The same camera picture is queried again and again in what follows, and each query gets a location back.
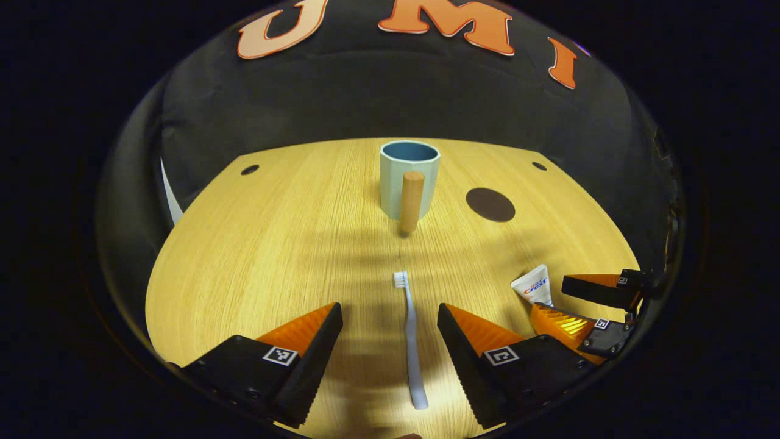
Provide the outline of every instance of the wooden dowel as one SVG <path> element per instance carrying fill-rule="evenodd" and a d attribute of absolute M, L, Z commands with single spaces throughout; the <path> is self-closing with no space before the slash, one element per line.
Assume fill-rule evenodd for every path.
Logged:
<path fill-rule="evenodd" d="M 401 223 L 400 232 L 407 236 L 417 229 L 420 218 L 420 204 L 423 201 L 423 185 L 425 174 L 420 171 L 403 173 L 403 188 L 401 189 Z"/>

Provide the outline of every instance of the cup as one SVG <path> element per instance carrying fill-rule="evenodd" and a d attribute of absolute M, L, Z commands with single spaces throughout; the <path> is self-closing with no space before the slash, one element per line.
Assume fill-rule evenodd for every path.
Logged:
<path fill-rule="evenodd" d="M 387 216 L 397 220 L 401 215 L 401 190 L 406 171 L 425 174 L 420 218 L 428 213 L 440 160 L 439 151 L 421 141 L 392 141 L 379 148 L 379 191 L 382 210 Z"/>

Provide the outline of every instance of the toothbrush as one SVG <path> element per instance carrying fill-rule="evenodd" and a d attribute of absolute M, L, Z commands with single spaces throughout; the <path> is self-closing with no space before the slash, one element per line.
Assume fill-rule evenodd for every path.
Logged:
<path fill-rule="evenodd" d="M 406 271 L 397 271 L 392 277 L 396 288 L 406 289 L 406 367 L 409 370 L 412 404 L 417 410 L 427 409 L 428 398 L 425 396 L 420 356 L 417 354 L 417 314 L 414 312 L 412 291 L 409 289 L 409 274 Z"/>

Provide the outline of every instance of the table surface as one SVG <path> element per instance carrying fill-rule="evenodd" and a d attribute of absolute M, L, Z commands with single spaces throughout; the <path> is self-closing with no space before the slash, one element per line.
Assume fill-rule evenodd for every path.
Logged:
<path fill-rule="evenodd" d="M 441 152 L 431 210 L 402 238 L 379 202 L 379 148 L 350 139 L 243 155 L 195 199 L 163 246 L 147 290 L 154 348 L 185 366 L 233 334 L 259 337 L 340 302 L 344 326 L 309 417 L 310 437 L 471 437 L 483 433 L 436 327 L 448 302 L 524 337 L 530 305 L 509 286 L 539 264 L 556 306 L 593 318 L 623 311 L 560 293 L 565 274 L 637 269 L 617 226 L 571 177 L 537 152 L 412 138 Z M 547 170 L 532 164 L 538 162 Z M 248 166 L 259 165 L 242 175 Z M 466 193 L 505 195 L 516 215 L 476 214 Z M 407 270 L 430 407 L 415 410 L 406 378 Z"/>

